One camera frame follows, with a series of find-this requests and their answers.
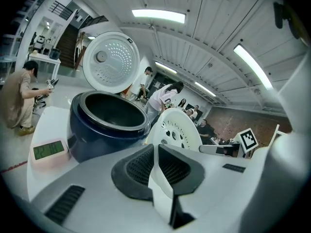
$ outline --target navy blue pot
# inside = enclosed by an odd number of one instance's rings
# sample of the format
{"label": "navy blue pot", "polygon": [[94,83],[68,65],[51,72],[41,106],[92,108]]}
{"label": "navy blue pot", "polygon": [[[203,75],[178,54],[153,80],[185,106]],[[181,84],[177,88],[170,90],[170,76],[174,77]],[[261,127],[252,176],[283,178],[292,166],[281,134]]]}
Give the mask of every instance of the navy blue pot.
{"label": "navy blue pot", "polygon": [[68,147],[79,163],[142,145],[149,131],[147,115],[117,95],[91,91],[72,100]]}

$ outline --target rice cooker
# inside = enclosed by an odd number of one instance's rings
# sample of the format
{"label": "rice cooker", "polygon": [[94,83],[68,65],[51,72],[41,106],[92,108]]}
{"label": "rice cooker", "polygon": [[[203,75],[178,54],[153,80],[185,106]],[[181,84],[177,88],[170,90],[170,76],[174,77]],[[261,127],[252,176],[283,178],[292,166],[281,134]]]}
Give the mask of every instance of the rice cooker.
{"label": "rice cooker", "polygon": [[95,89],[71,102],[68,147],[79,162],[142,145],[150,131],[147,115],[119,93],[135,80],[139,68],[135,43],[120,32],[97,36],[83,57],[86,80]]}

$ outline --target rice cooker lid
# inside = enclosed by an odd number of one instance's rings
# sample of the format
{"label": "rice cooker lid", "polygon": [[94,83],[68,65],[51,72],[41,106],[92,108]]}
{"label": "rice cooker lid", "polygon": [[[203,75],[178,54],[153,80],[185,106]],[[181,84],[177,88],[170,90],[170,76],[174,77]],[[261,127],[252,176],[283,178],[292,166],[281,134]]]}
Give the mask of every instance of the rice cooker lid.
{"label": "rice cooker lid", "polygon": [[138,48],[129,36],[106,32],[97,36],[86,48],[83,72],[94,89],[119,93],[134,82],[139,62]]}

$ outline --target person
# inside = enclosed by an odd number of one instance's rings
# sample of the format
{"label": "person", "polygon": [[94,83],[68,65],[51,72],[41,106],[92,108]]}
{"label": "person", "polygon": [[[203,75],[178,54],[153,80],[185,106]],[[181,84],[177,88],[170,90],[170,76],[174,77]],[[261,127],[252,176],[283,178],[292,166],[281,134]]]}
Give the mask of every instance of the person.
{"label": "person", "polygon": [[140,88],[142,89],[143,92],[143,96],[146,96],[146,91],[145,91],[145,84],[146,84],[146,80],[147,80],[147,76],[150,75],[152,73],[152,68],[151,67],[147,67],[145,69],[145,72],[142,73],[132,84],[130,90],[128,91],[128,94],[126,96],[126,98],[128,100],[130,100],[131,102],[133,102],[136,98],[137,95],[140,91]]}
{"label": "person", "polygon": [[182,99],[180,101],[180,103],[177,106],[177,109],[180,109],[182,111],[186,111],[186,100],[185,99]]}
{"label": "person", "polygon": [[193,110],[193,114],[192,114],[192,116],[190,117],[193,121],[196,119],[196,117],[197,117],[197,115],[198,115],[198,113],[197,113],[197,110],[199,109],[199,106],[198,105],[196,105],[195,107],[194,107],[194,109],[192,109]]}
{"label": "person", "polygon": [[35,127],[31,125],[35,97],[47,95],[51,89],[31,90],[31,77],[37,77],[38,64],[28,61],[22,70],[8,76],[0,91],[0,117],[8,128],[19,125],[18,135],[31,134]]}
{"label": "person", "polygon": [[213,145],[212,141],[210,140],[212,137],[212,132],[210,127],[207,126],[207,121],[205,119],[202,120],[201,124],[196,127],[196,129],[198,130],[203,145]]}
{"label": "person", "polygon": [[192,114],[193,114],[193,110],[192,109],[188,109],[187,111],[186,111],[186,114],[187,114],[187,116],[191,116]]}
{"label": "person", "polygon": [[170,103],[172,98],[182,91],[184,84],[182,82],[176,82],[168,84],[152,94],[145,106],[145,112],[147,113],[150,125],[156,116],[165,110],[165,104]]}

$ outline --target red line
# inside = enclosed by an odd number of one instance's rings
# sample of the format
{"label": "red line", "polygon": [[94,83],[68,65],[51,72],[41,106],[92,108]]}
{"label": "red line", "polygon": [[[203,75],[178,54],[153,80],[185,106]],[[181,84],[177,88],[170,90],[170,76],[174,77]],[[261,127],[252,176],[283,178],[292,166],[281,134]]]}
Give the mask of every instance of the red line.
{"label": "red line", "polygon": [[0,173],[5,173],[5,172],[7,172],[7,171],[13,170],[13,169],[15,169],[15,168],[17,168],[17,167],[19,167],[19,166],[22,166],[22,165],[26,164],[27,162],[28,162],[28,161],[24,161],[24,162],[19,163],[19,164],[15,165],[15,166],[11,166],[11,167],[9,167],[8,169],[1,170]]}

